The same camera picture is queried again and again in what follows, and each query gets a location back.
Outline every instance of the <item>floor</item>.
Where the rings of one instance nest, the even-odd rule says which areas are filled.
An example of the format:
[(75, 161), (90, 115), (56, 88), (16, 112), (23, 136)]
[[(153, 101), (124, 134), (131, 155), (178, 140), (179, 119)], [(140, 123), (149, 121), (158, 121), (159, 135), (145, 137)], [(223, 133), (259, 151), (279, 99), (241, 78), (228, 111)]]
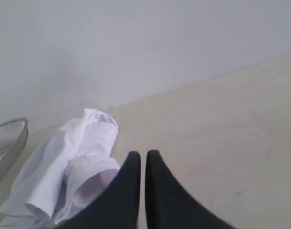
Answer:
[[(159, 149), (181, 184), (241, 229), (291, 229), (291, 55), (109, 111), (113, 155)], [(0, 204), (29, 154), (54, 128), (31, 134), (0, 182)], [(144, 185), (139, 228), (146, 228)]]

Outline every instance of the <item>white cloth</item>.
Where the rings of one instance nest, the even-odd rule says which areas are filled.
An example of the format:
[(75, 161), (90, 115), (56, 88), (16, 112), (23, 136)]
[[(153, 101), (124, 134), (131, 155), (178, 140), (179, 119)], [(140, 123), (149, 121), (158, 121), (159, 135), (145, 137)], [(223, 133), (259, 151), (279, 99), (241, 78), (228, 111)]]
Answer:
[(119, 170), (110, 157), (117, 134), (113, 118), (91, 109), (60, 127), (18, 174), (0, 208), (7, 215), (0, 229), (48, 228), (88, 206), (101, 192), (96, 175), (108, 185), (104, 172)]

